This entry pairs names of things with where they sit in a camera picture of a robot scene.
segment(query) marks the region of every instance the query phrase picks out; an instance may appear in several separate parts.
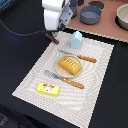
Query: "white robot part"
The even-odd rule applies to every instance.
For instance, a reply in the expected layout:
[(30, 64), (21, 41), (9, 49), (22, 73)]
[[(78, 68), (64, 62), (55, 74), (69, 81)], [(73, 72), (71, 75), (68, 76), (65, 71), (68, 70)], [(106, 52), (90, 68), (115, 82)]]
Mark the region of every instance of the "white robot part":
[(69, 8), (71, 0), (42, 0), (44, 24), (47, 30), (62, 30), (68, 25), (73, 12)]
[(57, 30), (61, 12), (44, 9), (44, 24), (47, 30)]
[(42, 6), (47, 10), (61, 12), (67, 1), (69, 0), (42, 0)]

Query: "dark table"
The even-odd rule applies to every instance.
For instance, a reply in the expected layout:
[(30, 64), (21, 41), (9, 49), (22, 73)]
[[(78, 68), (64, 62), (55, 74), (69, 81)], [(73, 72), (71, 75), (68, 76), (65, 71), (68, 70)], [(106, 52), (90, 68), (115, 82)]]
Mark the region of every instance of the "dark table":
[[(42, 0), (15, 0), (0, 13), (3, 23), (15, 33), (44, 30)], [(16, 36), (0, 24), (0, 104), (25, 114), (51, 128), (77, 128), (73, 124), (22, 101), (12, 93), (50, 43), (40, 32)], [(82, 33), (83, 37), (114, 45), (89, 128), (128, 127), (128, 44)]]

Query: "bread loaf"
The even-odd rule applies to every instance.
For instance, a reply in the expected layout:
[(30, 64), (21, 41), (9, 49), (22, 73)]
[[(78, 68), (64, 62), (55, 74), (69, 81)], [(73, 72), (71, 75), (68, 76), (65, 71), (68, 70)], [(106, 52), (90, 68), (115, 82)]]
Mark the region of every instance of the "bread loaf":
[(59, 62), (59, 66), (61, 66), (63, 69), (65, 69), (72, 75), (76, 75), (82, 69), (81, 65), (69, 59), (68, 57), (62, 59)]

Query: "wooden handle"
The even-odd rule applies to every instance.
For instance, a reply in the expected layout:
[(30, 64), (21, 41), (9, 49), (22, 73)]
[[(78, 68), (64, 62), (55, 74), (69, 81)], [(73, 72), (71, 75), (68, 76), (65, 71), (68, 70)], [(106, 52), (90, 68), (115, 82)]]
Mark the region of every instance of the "wooden handle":
[(78, 87), (78, 88), (81, 88), (81, 89), (84, 88), (84, 86), (83, 86), (82, 84), (77, 83), (77, 82), (74, 82), (74, 81), (69, 80), (69, 79), (67, 79), (67, 78), (63, 78), (63, 81), (66, 82), (66, 83), (68, 83), (68, 84), (71, 84), (71, 85), (73, 85), (73, 86), (75, 86), (75, 87)]
[(87, 60), (87, 61), (93, 62), (93, 63), (95, 63), (97, 61), (96, 59), (93, 59), (93, 58), (90, 58), (90, 57), (86, 57), (86, 56), (82, 56), (82, 55), (77, 55), (77, 57), (80, 58), (80, 59), (83, 59), (83, 60)]

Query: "butter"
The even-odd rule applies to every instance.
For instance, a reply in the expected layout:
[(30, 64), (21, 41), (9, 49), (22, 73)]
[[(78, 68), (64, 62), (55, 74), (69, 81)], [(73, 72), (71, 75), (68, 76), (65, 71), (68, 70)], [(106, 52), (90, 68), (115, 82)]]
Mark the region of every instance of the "butter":
[(46, 84), (46, 83), (39, 83), (37, 87), (37, 92), (52, 95), (52, 96), (58, 96), (59, 91), (60, 91), (59, 86)]
[(69, 59), (68, 57), (62, 59), (59, 62), (59, 66), (61, 66), (63, 69), (65, 69), (72, 75), (76, 75), (82, 69), (81, 65)]

